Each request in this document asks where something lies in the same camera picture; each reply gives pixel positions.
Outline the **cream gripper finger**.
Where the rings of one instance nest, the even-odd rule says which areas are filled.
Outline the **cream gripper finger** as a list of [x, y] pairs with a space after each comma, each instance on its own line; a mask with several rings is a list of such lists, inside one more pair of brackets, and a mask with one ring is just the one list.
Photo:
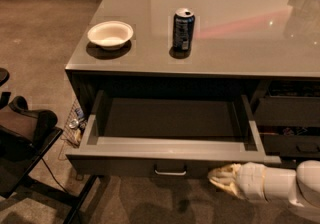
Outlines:
[[207, 177], [210, 183], [218, 189], [239, 199], [245, 199], [244, 193], [236, 181], [240, 168], [240, 164], [229, 164], [209, 171]]

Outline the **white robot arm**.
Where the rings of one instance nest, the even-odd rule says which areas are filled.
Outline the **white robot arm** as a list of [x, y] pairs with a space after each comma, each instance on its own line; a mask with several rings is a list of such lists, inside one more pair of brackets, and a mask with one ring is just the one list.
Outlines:
[[301, 162], [296, 169], [258, 163], [230, 164], [211, 170], [217, 188], [251, 203], [286, 206], [299, 217], [320, 224], [320, 162]]

